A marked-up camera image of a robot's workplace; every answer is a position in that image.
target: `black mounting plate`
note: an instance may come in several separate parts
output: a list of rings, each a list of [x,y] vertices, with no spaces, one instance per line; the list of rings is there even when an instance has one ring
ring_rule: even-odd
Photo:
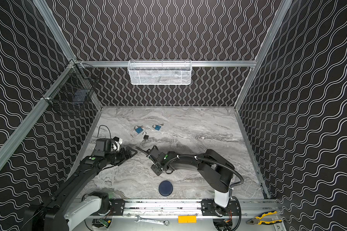
[[[111,216],[122,216],[125,210],[125,201],[123,199],[109,199],[113,212]]]
[[[213,207],[213,203],[214,203],[213,199],[202,200],[202,202],[201,202],[202,207],[201,208],[204,207],[204,209],[205,209],[205,210],[202,209],[202,215],[203,216],[214,216],[213,213],[215,213],[215,208]],[[229,204],[226,207],[226,209],[230,209],[231,210],[231,215],[239,216],[239,212],[238,212],[238,209],[237,209],[238,206],[239,205],[237,204],[236,201],[230,200]]]

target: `black wire basket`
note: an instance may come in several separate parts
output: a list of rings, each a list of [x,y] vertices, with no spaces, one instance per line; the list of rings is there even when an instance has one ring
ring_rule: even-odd
[[[91,102],[101,71],[87,64],[76,64],[45,100],[54,112],[61,116],[82,116],[85,106]]]

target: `white wire basket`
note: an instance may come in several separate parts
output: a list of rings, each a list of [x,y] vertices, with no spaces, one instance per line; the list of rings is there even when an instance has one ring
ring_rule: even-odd
[[[135,85],[189,85],[191,60],[130,60],[127,71]]]

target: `wire basket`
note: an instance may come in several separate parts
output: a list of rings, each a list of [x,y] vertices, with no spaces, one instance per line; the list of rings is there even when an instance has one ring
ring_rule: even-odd
[[[191,60],[130,60],[127,67],[131,84],[189,85]]]
[[[45,100],[52,106],[53,111],[61,116],[83,115],[85,105],[91,101],[100,76],[99,69],[87,64],[76,64],[73,71],[68,73]]]

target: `marble table surface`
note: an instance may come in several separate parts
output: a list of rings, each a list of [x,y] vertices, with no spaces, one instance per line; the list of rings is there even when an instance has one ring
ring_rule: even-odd
[[[164,123],[157,131],[153,124]],[[106,125],[112,138],[123,139],[123,146],[139,146],[144,150],[157,145],[162,152],[176,151],[182,154],[199,154],[213,149],[231,162],[244,178],[233,195],[237,198],[264,198],[260,183],[254,172],[249,154],[232,108],[103,108],[100,120],[87,147],[85,156],[95,147],[98,127]],[[143,141],[134,126],[143,126],[149,139]],[[105,127],[100,127],[99,138],[109,137]],[[213,198],[214,190],[198,172],[176,170],[172,174],[157,176],[151,169],[152,162],[144,153],[138,152],[121,166],[101,171],[91,180],[78,197],[93,191],[107,192],[110,198]],[[163,197],[159,184],[169,180],[173,192]]]

